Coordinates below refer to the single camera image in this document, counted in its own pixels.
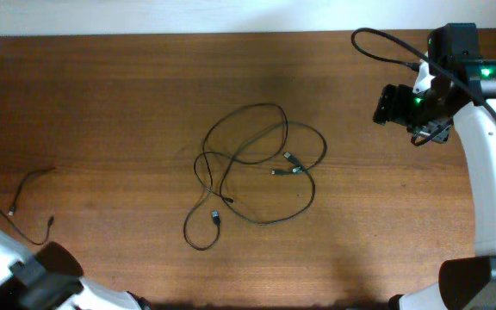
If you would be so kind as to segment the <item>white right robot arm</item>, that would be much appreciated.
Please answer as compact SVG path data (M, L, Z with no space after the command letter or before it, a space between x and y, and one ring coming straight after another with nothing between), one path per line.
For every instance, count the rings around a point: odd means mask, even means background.
M485 59L473 23L433 30L413 86L387 85L373 119L406 128L415 146L456 131L471 182L474 256L444 262L435 283L389 300L392 309L496 309L496 59Z

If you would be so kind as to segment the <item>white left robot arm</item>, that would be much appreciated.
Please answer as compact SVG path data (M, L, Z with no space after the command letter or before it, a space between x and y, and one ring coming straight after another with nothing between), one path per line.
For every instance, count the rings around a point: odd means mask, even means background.
M0 230L0 309L142 310L148 300L114 291L84 277L77 259L49 242L38 252Z

